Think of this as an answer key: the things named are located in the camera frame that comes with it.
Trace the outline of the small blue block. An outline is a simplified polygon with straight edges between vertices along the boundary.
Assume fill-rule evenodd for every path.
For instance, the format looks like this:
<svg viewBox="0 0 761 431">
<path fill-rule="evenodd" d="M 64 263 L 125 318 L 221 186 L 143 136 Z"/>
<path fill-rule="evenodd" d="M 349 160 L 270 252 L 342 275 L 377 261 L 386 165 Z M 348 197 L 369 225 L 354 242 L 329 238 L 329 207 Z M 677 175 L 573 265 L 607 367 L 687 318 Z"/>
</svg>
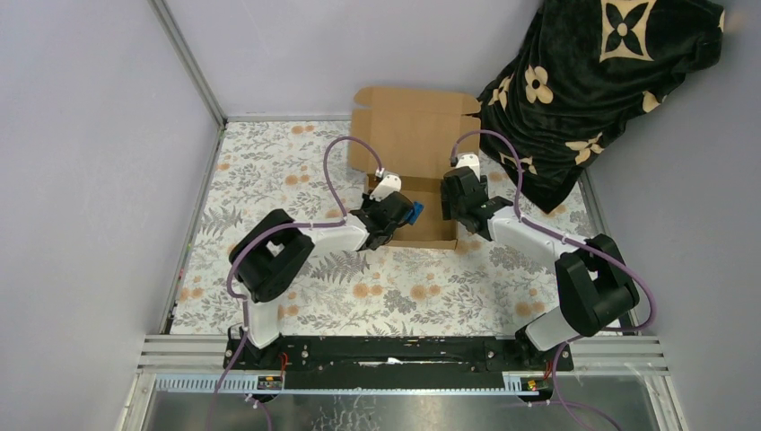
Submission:
<svg viewBox="0 0 761 431">
<path fill-rule="evenodd" d="M 406 215 L 405 223 L 410 225 L 415 224 L 418 217 L 422 214 L 423 210 L 424 210 L 424 205 L 420 202 L 414 201 L 412 208 Z"/>
</svg>

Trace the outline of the brown cardboard box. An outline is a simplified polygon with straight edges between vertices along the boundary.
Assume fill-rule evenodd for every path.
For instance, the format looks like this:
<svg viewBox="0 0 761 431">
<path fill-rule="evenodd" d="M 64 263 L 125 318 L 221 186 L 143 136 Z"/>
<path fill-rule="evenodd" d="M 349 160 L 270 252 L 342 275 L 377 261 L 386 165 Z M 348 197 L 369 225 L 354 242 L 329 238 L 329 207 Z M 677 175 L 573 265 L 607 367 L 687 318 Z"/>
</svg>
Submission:
<svg viewBox="0 0 761 431">
<path fill-rule="evenodd" d="M 350 144 L 350 167 L 373 175 L 382 162 L 400 177 L 402 194 L 424 207 L 415 224 L 396 230 L 389 246 L 455 249 L 458 227 L 442 217 L 440 186 L 454 146 L 462 153 L 479 152 L 480 102 L 460 92 L 368 86 L 355 94 L 354 103 L 349 134 L 375 152 Z"/>
</svg>

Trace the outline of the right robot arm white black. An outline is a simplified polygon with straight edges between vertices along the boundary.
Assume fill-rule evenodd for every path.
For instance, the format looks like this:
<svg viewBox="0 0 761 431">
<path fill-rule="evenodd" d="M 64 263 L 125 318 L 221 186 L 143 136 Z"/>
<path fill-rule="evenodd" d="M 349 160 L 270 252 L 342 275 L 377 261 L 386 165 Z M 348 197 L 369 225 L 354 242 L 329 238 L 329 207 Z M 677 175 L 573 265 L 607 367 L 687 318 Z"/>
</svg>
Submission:
<svg viewBox="0 0 761 431">
<path fill-rule="evenodd" d="M 563 235 L 519 215 L 518 205 L 489 197 L 485 177 L 470 167 L 446 173 L 442 212 L 469 233 L 508 245 L 555 274 L 559 304 L 516 332 L 516 361 L 536 370 L 550 350 L 579 337 L 592 337 L 640 302 L 633 278 L 615 242 L 605 234 L 591 239 Z"/>
</svg>

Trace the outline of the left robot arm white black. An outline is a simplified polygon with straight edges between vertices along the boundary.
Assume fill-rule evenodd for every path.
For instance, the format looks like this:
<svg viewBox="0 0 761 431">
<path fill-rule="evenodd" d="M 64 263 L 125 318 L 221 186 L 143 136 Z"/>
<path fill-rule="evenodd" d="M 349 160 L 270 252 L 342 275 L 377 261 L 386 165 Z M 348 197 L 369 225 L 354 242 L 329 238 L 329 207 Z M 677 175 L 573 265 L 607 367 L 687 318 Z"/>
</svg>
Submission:
<svg viewBox="0 0 761 431">
<path fill-rule="evenodd" d="M 282 331 L 279 297 L 310 256 L 375 251 L 388 244 L 396 230 L 414 224 L 422 209 L 401 192 L 391 191 L 380 199 L 364 193 L 361 206 L 339 222 L 298 223 L 281 208 L 271 211 L 229 257 L 232 279 L 246 289 L 244 357 L 258 369 L 276 362 L 276 340 Z"/>
</svg>

